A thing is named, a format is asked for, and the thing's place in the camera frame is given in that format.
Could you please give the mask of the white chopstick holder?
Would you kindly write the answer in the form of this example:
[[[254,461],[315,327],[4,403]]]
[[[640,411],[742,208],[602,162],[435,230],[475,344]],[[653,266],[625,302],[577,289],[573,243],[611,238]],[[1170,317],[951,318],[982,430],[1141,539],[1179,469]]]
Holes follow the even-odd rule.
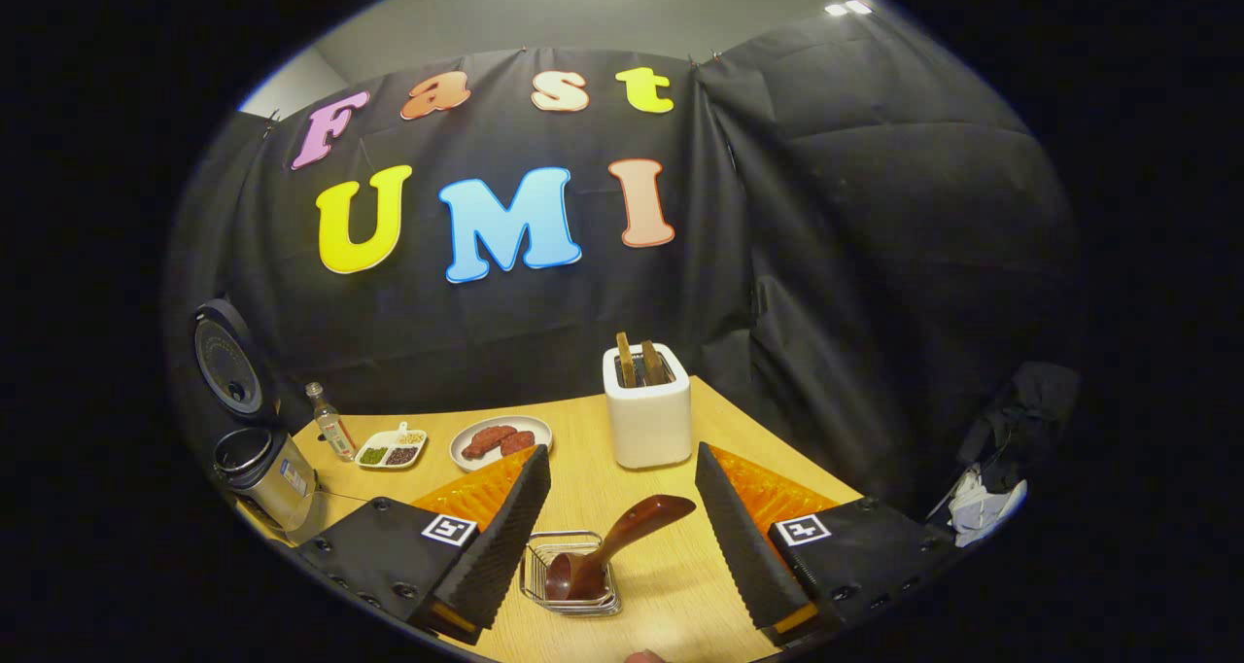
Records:
[[[671,466],[693,452],[690,376],[667,345],[654,343],[666,359],[671,383],[644,387],[641,345],[631,345],[637,372],[636,388],[621,388],[617,347],[603,356],[605,406],[616,463],[628,470]]]

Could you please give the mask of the small glass bottle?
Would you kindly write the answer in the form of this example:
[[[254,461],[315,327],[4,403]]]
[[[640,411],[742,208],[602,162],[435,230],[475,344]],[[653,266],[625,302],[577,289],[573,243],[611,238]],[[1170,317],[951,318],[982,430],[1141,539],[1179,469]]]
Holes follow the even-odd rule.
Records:
[[[341,415],[336,407],[330,404],[328,397],[323,391],[323,386],[318,381],[311,381],[305,386],[305,394],[309,397],[312,404],[313,420],[321,432],[325,442],[328,442],[330,449],[332,449],[333,455],[336,455],[341,461],[352,461],[356,458],[360,447],[356,445],[355,439],[350,437]]]

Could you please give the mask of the white round plate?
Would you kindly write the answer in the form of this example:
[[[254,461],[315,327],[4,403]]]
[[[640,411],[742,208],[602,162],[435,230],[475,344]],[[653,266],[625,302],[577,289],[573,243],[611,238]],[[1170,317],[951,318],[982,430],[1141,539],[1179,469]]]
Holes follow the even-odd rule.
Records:
[[[537,418],[530,418],[530,415],[501,415],[501,418],[491,418],[488,420],[476,420],[476,423],[462,429],[457,437],[450,442],[450,458],[453,461],[466,471],[480,470],[484,466],[500,461],[503,459],[501,448],[493,449],[488,454],[476,460],[464,460],[462,458],[462,449],[466,447],[471,437],[476,434],[480,429],[486,427],[496,425],[511,425],[516,430],[530,430],[535,434],[535,445],[552,447],[554,437],[552,432],[545,420]]]

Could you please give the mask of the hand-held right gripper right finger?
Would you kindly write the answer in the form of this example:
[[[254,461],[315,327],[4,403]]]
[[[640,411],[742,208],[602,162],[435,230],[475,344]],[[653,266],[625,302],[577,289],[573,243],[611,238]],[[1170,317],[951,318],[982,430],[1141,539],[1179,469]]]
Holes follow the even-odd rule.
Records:
[[[705,442],[695,486],[746,613],[781,648],[860,628],[962,559],[945,529],[876,498],[836,503]]]

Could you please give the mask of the dark wooden spoon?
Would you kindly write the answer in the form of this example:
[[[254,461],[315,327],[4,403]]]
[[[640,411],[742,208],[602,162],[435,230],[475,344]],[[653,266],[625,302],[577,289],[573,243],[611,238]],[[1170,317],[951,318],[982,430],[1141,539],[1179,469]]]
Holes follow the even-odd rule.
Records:
[[[554,559],[542,583],[542,597],[554,602],[590,601],[607,592],[607,566],[622,549],[666,529],[695,511],[688,498],[658,494],[641,500],[610,527],[600,547],[586,555],[561,554]]]

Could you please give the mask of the black rice cooker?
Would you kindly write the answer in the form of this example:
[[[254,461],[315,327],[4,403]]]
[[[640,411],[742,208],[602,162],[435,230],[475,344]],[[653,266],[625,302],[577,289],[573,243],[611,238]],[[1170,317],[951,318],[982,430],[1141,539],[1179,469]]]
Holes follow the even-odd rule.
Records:
[[[287,535],[313,506],[317,471],[277,424],[277,397],[253,332],[226,299],[192,313],[192,356],[231,424],[210,444],[211,469],[259,520]]]

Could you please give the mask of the white divided seasoning dish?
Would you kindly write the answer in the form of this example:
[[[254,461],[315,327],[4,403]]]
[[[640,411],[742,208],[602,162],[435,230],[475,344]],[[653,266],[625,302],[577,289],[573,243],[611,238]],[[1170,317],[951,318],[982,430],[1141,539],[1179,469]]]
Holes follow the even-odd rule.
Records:
[[[357,466],[368,470],[404,470],[413,466],[422,455],[427,434],[411,429],[401,420],[396,430],[386,430],[369,437],[355,457]]]

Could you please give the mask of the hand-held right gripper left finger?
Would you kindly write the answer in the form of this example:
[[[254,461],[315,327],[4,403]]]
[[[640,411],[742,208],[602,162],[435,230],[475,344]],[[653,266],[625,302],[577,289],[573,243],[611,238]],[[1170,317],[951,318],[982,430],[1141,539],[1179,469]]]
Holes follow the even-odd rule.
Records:
[[[551,486],[546,447],[513,459],[518,469],[488,522],[374,498],[294,549],[299,565],[401,628],[475,646],[498,618]]]

